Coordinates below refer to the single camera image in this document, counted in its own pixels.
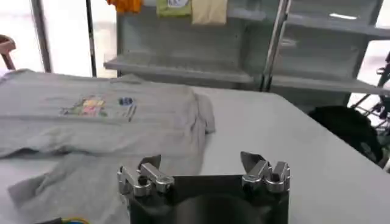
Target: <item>table surface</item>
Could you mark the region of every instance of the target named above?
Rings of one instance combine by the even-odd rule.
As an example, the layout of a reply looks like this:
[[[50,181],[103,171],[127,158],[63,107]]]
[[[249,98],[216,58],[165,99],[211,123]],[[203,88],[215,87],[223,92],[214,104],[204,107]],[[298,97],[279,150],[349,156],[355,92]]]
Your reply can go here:
[[[244,173],[239,153],[259,153],[291,167],[289,223],[386,223],[390,175],[280,96],[193,88],[208,96],[216,133],[208,141],[201,175]],[[49,171],[56,160],[0,161],[0,219],[22,223],[7,186]]]

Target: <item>black bag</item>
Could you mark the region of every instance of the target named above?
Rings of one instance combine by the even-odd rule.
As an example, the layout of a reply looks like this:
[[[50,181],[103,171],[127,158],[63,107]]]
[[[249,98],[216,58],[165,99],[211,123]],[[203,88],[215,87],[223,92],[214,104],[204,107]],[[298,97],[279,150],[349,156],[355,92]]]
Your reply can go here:
[[[320,107],[309,116],[344,140],[369,160],[378,164],[383,151],[377,139],[377,132],[371,122],[358,111],[341,106]]]

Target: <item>shelf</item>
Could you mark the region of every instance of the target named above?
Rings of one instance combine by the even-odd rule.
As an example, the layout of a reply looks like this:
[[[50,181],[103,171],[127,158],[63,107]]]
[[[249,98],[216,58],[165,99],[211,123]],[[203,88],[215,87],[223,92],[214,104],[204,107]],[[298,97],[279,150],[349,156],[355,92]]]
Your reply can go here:
[[[261,10],[248,10],[243,5],[244,1],[229,0],[227,4],[227,17],[246,19],[251,21],[263,21],[266,19],[266,13]],[[156,0],[144,0],[143,4],[149,7],[156,7]]]
[[[167,56],[156,57],[142,53],[119,55],[104,63],[104,67],[136,74],[155,74],[236,83],[251,83],[254,81],[251,76],[232,63]]]
[[[332,80],[325,80],[275,74],[272,77],[272,85],[343,93],[390,95],[390,89],[372,86],[356,79],[332,78]]]
[[[390,30],[388,29],[381,29],[375,26],[358,24],[356,22],[350,22],[346,20],[341,21],[335,19],[313,18],[309,16],[289,14],[287,24],[307,28],[362,34],[369,36],[372,40],[390,39]]]

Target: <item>gray shelving unit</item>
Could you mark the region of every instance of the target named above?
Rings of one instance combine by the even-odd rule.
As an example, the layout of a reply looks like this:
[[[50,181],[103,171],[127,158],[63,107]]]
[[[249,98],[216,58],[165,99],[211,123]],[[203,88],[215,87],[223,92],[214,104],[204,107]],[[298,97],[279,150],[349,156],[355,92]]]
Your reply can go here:
[[[312,102],[307,97],[345,104],[349,93],[387,95],[356,79],[368,43],[390,39],[389,30],[375,26],[381,4],[229,0],[226,25],[192,26],[190,18],[158,18],[156,0],[144,0],[139,15],[118,15],[118,56],[105,67],[159,82],[271,90],[297,104]]]

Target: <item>gray t-shirt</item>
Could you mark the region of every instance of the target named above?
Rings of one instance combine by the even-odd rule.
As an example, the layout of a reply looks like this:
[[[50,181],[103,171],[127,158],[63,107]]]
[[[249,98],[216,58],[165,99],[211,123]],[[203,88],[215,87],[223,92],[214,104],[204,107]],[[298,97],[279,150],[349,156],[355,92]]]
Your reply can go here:
[[[134,113],[126,98],[135,102]],[[128,77],[16,72],[0,83],[0,103],[1,156],[21,149],[73,152],[51,172],[10,187],[29,223],[69,216],[129,223],[118,197],[118,168],[161,154],[161,171],[196,175],[205,135],[215,128],[210,101],[191,88]]]

